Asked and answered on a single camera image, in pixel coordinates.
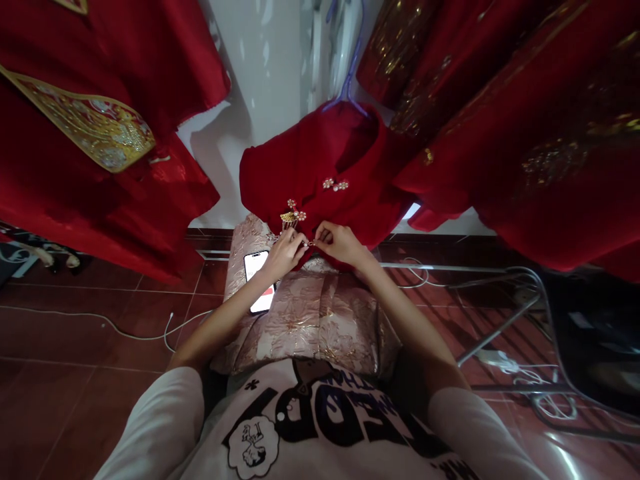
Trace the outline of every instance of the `smartphone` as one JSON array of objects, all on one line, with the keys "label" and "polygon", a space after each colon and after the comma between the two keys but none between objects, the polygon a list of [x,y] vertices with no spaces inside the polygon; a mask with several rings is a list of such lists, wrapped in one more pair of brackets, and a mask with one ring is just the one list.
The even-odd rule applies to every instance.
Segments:
[{"label": "smartphone", "polygon": [[[245,276],[247,281],[251,279],[255,273],[262,268],[267,261],[268,251],[250,253],[245,255]],[[269,310],[271,301],[275,295],[275,284],[270,286],[258,300],[249,309],[251,313],[260,313]]]}]

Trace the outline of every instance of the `white wall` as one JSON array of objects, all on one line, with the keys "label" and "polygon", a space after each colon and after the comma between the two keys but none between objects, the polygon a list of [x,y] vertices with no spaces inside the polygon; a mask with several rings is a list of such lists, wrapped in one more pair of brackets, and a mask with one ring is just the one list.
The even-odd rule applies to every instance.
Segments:
[{"label": "white wall", "polygon": [[[220,201],[192,227],[234,228],[247,210],[238,186],[242,153],[296,124],[307,113],[312,7],[320,0],[199,0],[209,31],[231,77],[231,93],[220,105],[178,130],[211,178]],[[363,48],[383,0],[367,0]],[[354,96],[371,101],[354,85]],[[376,105],[386,121],[392,112]],[[407,225],[397,232],[422,233]],[[490,235],[473,210],[433,233]]]}]

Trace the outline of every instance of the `clothes hanger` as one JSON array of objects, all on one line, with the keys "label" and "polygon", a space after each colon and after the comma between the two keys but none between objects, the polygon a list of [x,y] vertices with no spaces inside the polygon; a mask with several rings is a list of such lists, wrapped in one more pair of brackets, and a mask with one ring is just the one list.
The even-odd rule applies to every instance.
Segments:
[{"label": "clothes hanger", "polygon": [[[329,110],[330,108],[333,108],[334,106],[336,106],[342,100],[346,99],[350,104],[352,104],[356,108],[356,110],[358,110],[358,112],[360,112],[366,118],[369,118],[369,114],[366,112],[366,110],[364,110],[364,108],[362,108],[358,104],[358,102],[356,102],[353,98],[351,98],[351,80],[353,79],[355,64],[356,64],[356,61],[358,60],[358,53],[360,53],[360,46],[362,44],[362,26],[365,22],[365,2],[364,0],[360,0],[360,3],[362,4],[362,20],[360,21],[360,30],[358,31],[358,40],[355,43],[355,49],[353,51],[353,56],[351,58],[349,72],[347,73],[345,82],[342,84],[342,90],[340,92],[340,95],[338,95],[336,98],[331,100],[328,104],[324,106],[324,108],[322,108],[323,113]],[[331,6],[329,7],[329,12],[327,13],[327,20],[326,20],[327,23],[331,21],[331,18],[333,18],[335,11],[337,9],[337,6],[338,6],[338,0],[333,0],[331,2]]]}]

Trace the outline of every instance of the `hand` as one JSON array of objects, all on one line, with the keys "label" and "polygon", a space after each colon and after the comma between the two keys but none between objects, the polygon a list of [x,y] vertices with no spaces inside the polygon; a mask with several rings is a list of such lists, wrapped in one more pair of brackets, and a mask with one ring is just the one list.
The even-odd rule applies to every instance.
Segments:
[{"label": "hand", "polygon": [[280,239],[272,246],[267,261],[260,269],[269,279],[269,284],[277,282],[298,264],[309,249],[308,244],[304,233],[296,233],[292,228],[280,234]]},{"label": "hand", "polygon": [[315,246],[336,260],[348,263],[360,270],[362,266],[374,259],[373,255],[355,237],[349,227],[336,225],[324,220],[315,231]]}]

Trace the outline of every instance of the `pink brocade fabric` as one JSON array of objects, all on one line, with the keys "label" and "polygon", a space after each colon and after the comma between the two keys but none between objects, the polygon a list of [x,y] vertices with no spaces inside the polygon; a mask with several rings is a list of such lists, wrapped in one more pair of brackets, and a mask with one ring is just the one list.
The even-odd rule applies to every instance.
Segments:
[{"label": "pink brocade fabric", "polygon": [[[245,283],[243,258],[268,250],[275,240],[254,215],[236,227],[225,300]],[[211,368],[236,374],[289,357],[328,360],[360,375],[389,377],[400,343],[386,315],[360,280],[312,258],[278,284],[271,308],[247,314],[236,340]]]}]

